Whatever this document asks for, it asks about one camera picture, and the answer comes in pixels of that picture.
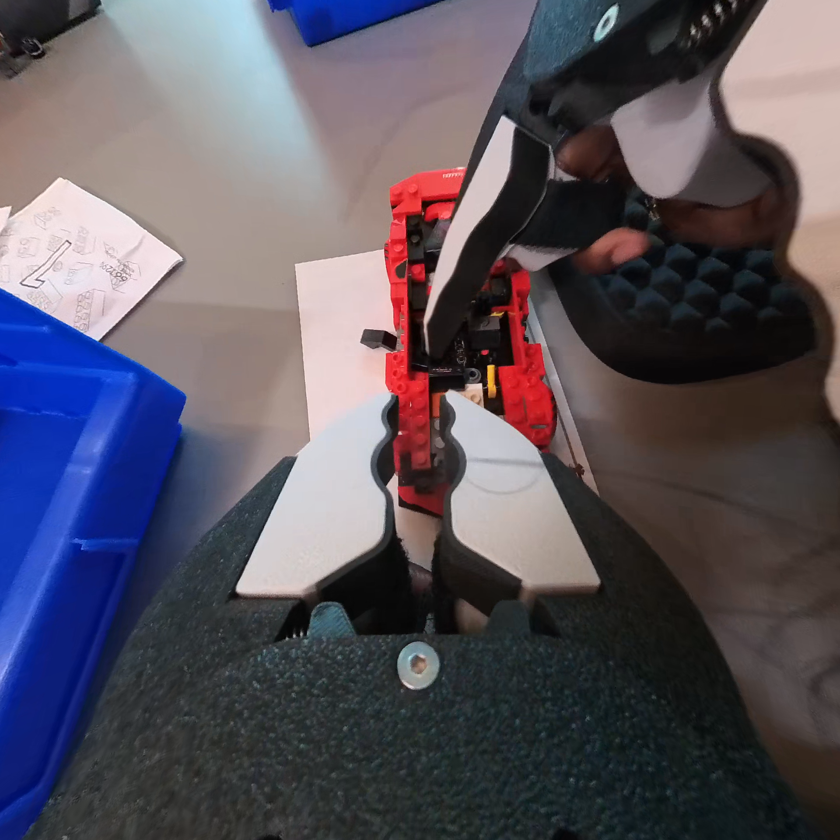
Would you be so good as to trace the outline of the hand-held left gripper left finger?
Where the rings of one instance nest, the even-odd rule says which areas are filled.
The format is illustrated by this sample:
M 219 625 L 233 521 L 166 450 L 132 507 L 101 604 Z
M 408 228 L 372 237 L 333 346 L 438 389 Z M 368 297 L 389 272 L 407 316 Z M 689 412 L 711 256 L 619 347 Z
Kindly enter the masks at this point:
M 387 486 L 398 401 L 379 394 L 295 458 L 235 587 L 238 597 L 341 604 L 374 630 L 412 632 L 417 607 Z

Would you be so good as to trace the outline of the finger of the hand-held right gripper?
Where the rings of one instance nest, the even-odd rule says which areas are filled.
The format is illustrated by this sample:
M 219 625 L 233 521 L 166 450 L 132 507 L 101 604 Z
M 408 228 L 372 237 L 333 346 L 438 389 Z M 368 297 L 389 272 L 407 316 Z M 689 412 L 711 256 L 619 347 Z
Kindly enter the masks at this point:
M 428 356 L 438 360 L 471 302 L 535 214 L 553 178 L 550 146 L 501 117 L 444 239 L 423 321 Z

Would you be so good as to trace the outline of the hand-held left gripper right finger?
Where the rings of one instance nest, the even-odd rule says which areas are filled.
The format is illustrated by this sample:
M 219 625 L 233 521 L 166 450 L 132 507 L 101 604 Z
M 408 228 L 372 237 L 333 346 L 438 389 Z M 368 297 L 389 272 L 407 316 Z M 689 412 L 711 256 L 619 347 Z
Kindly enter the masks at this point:
M 457 392 L 440 401 L 448 488 L 432 560 L 434 623 L 456 634 L 456 603 L 489 616 L 501 602 L 531 614 L 544 597 L 586 596 L 602 580 L 544 455 Z

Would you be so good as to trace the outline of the red toy brick car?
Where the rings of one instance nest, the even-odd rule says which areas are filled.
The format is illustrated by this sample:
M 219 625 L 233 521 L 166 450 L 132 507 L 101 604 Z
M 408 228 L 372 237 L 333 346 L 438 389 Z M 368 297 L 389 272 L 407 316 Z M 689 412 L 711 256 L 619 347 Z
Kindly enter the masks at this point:
M 394 442 L 400 507 L 440 517 L 448 488 L 439 404 L 454 391 L 548 449 L 558 409 L 545 381 L 542 348 L 527 336 L 530 276 L 499 259 L 440 360 L 424 349 L 423 326 L 440 250 L 464 168 L 412 175 L 390 188 L 392 222 L 383 249 L 393 327 L 385 386 L 397 397 Z

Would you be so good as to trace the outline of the person's right hand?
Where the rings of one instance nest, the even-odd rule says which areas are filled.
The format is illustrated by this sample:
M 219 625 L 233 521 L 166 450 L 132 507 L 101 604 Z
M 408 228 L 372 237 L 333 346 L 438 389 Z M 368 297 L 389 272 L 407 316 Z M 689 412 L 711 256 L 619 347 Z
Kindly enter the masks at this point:
M 594 125 L 567 140 L 555 161 L 568 175 L 582 180 L 629 182 L 630 176 L 612 128 Z M 772 185 L 752 201 L 717 207 L 671 198 L 658 202 L 658 214 L 677 239 L 727 249 L 746 248 L 777 239 L 785 231 L 789 204 Z M 576 251 L 576 268 L 589 275 L 611 272 L 621 264 L 642 257 L 648 250 L 645 233 L 616 228 L 589 248 Z

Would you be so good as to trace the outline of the white instruction booklet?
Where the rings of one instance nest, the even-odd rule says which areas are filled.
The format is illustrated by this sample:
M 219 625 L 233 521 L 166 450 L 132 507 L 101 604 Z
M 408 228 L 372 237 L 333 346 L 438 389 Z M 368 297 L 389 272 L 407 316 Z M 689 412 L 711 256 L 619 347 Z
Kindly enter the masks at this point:
M 310 438 L 349 410 L 385 390 L 385 352 L 361 344 L 364 329 L 395 332 L 390 285 L 380 250 L 296 265 L 298 308 Z M 550 451 L 599 490 L 558 372 L 557 350 L 546 338 L 548 277 L 532 277 L 528 336 L 542 345 L 549 384 L 559 409 Z

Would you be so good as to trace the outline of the black dimpled wrist rest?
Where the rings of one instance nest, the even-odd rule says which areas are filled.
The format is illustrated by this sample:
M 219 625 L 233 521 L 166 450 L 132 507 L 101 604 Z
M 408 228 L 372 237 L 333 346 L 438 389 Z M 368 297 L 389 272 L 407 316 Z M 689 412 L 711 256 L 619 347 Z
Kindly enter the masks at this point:
M 571 258 L 548 268 L 575 331 L 612 370 L 643 382 L 708 382 L 814 350 L 808 304 L 770 241 L 723 248 L 677 238 L 636 187 L 623 224 L 647 235 L 641 257 L 599 275 Z

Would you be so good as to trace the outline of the blue plastic bin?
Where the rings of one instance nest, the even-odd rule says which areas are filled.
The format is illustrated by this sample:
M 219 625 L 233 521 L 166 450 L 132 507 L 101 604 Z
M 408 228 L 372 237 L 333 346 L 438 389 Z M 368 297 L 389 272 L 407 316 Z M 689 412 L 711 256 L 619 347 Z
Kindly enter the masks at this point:
M 183 392 L 3 291 L 1 838 L 49 798 L 181 435 Z
M 288 11 L 303 42 L 320 46 L 345 35 L 436 5 L 437 1 L 268 1 Z

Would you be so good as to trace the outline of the folded paper leaflet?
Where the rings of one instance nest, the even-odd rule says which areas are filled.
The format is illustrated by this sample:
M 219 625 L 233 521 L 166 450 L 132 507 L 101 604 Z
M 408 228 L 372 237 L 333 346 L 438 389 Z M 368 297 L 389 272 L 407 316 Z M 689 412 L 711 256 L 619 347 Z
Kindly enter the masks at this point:
M 1 235 L 2 291 L 93 340 L 182 262 L 131 217 L 65 178 L 12 211 Z

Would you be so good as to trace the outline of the dark toy set box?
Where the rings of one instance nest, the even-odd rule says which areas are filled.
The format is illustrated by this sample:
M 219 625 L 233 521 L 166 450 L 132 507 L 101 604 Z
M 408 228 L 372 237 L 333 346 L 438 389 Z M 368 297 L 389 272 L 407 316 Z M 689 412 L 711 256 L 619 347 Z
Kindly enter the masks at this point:
M 46 44 L 94 17 L 101 1 L 2 1 L 1 73 L 14 78 L 46 56 Z

